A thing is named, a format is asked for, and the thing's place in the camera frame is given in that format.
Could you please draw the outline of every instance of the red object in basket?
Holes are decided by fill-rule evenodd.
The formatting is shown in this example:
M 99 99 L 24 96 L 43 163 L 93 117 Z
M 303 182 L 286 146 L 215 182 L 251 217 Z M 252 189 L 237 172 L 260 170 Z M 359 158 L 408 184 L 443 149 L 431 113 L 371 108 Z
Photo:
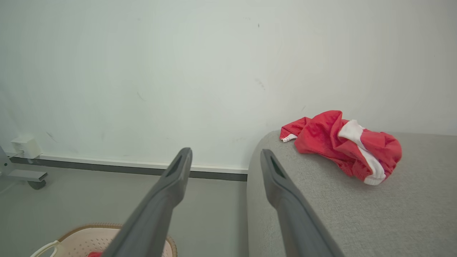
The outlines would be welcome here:
M 87 257 L 100 257 L 102 252 L 91 252 Z

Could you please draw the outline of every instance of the basket handle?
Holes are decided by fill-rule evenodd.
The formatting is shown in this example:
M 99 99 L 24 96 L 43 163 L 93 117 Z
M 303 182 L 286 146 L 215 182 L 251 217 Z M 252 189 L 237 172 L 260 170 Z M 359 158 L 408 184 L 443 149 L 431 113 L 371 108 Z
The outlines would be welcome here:
M 60 242 L 59 241 L 54 241 L 54 242 L 50 242 L 49 244 L 47 245 L 44 245 L 43 247 L 41 247 L 40 249 L 38 249 L 36 252 L 34 252 L 30 257 L 39 257 L 41 256 L 44 252 L 46 252 L 47 250 L 51 249 L 52 247 L 54 247 L 54 252 L 51 254 L 51 256 L 49 257 L 54 257 L 54 255 L 57 253 L 57 246 L 60 245 Z

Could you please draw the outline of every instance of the metal stand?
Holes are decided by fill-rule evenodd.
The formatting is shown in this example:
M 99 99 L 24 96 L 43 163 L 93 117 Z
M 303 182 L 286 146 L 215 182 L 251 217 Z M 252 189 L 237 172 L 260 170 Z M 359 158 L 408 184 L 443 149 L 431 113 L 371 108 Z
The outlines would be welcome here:
M 0 177 L 11 180 L 27 181 L 33 189 L 38 190 L 46 185 L 44 178 L 47 175 L 47 172 L 15 169 L 6 153 L 0 147 Z

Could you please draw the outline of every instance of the caster wheel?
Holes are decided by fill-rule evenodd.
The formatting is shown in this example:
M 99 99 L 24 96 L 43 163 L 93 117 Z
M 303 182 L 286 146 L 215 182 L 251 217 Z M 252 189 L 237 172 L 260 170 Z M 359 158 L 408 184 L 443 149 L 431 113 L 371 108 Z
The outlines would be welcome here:
M 27 181 L 27 182 L 35 190 L 41 189 L 44 186 L 46 186 L 46 180 L 42 180 L 41 182 L 35 182 L 35 181 Z

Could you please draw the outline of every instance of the gray floor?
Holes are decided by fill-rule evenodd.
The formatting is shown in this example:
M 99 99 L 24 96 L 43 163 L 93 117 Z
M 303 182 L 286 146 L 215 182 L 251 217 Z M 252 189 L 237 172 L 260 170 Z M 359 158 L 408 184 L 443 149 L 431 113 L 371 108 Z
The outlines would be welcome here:
M 124 223 L 158 176 L 18 165 L 47 171 L 33 190 L 16 183 L 0 193 L 0 256 L 27 257 L 87 223 Z M 11 182 L 0 180 L 0 192 Z M 169 235 L 179 257 L 248 256 L 246 182 L 189 178 Z

